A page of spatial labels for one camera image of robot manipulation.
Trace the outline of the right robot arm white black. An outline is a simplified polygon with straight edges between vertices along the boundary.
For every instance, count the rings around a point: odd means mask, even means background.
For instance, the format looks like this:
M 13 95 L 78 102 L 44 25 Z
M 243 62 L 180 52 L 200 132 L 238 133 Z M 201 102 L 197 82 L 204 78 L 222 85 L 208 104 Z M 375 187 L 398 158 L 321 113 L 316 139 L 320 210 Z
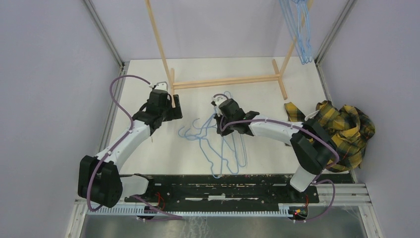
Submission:
M 291 122 L 270 119 L 255 111 L 246 113 L 234 99 L 224 94 L 215 94 L 211 104 L 219 135 L 236 131 L 270 138 L 293 148 L 299 166 L 289 184 L 298 192 L 304 192 L 324 170 L 339 161 L 335 142 L 315 119 Z

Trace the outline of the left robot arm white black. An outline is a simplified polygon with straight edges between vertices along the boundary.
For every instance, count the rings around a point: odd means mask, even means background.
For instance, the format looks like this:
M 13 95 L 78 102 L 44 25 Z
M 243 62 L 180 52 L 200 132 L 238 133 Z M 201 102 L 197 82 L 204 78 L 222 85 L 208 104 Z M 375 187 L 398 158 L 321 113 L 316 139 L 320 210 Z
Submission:
M 129 127 L 107 148 L 80 162 L 77 193 L 100 206 L 112 208 L 121 198 L 145 194 L 150 179 L 144 175 L 121 176 L 119 171 L 132 153 L 163 122 L 183 117 L 179 96 L 153 89 L 147 101 L 130 116 Z

